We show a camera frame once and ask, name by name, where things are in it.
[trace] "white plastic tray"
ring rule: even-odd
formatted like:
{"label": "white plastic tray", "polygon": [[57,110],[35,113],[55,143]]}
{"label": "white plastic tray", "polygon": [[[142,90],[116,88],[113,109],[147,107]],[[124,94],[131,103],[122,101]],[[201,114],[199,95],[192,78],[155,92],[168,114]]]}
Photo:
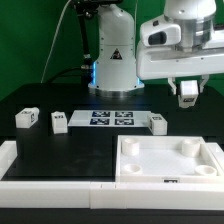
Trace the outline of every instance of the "white plastic tray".
{"label": "white plastic tray", "polygon": [[[139,142],[138,155],[122,153],[122,141],[125,139],[135,139]],[[200,143],[200,153],[197,157],[183,155],[182,142],[186,139]],[[116,182],[220,182],[224,173],[216,155],[218,154],[211,153],[201,137],[119,136]],[[215,168],[217,176],[199,176],[195,173],[195,168],[201,165]]]}

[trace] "small white block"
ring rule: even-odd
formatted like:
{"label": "small white block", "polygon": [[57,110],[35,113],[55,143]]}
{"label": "small white block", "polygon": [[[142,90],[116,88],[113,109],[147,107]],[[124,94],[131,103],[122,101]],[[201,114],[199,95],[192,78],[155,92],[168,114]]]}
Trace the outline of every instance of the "small white block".
{"label": "small white block", "polygon": [[161,114],[148,114],[148,125],[153,135],[167,135],[167,121]]}
{"label": "small white block", "polygon": [[179,106],[187,108],[194,106],[198,98],[198,84],[196,80],[182,81],[180,83],[181,95],[179,98]]}
{"label": "small white block", "polygon": [[34,123],[38,121],[39,109],[25,108],[16,114],[16,127],[17,128],[30,128]]}
{"label": "small white block", "polygon": [[54,134],[68,132],[67,118],[64,112],[54,112],[51,114],[52,127]]}
{"label": "small white block", "polygon": [[0,180],[7,172],[15,158],[17,147],[15,141],[5,141],[0,147]]}

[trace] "black table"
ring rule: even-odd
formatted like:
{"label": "black table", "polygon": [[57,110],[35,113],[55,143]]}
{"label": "black table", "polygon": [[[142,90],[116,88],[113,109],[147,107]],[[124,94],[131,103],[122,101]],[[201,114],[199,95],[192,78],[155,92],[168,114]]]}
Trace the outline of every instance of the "black table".
{"label": "black table", "polygon": [[[15,128],[15,114],[38,107],[39,121]],[[17,141],[18,157],[2,181],[114,181],[118,135],[152,135],[148,128],[72,127],[54,135],[51,113],[133,110],[160,113],[169,136],[202,136],[224,148],[224,97],[206,87],[194,107],[182,109],[169,86],[147,85],[143,95],[109,99],[75,84],[24,85],[0,102],[0,143]],[[223,223],[222,211],[0,209],[0,223]]]}

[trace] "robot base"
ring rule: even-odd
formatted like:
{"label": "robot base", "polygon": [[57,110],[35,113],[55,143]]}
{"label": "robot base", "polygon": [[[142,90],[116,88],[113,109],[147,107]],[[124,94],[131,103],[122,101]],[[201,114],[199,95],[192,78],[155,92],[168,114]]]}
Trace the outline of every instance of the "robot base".
{"label": "robot base", "polygon": [[141,95],[144,92],[144,84],[139,84],[135,89],[127,91],[108,91],[98,89],[97,86],[90,84],[89,93],[97,96],[108,97],[108,98],[125,98],[135,95]]}

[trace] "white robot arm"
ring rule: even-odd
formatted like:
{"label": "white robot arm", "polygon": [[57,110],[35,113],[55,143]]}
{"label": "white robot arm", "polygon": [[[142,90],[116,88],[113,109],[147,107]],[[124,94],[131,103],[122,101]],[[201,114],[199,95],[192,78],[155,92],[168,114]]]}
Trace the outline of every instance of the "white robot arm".
{"label": "white robot arm", "polygon": [[164,14],[141,26],[137,75],[142,80],[224,72],[224,30],[214,29],[215,0],[166,0]]}

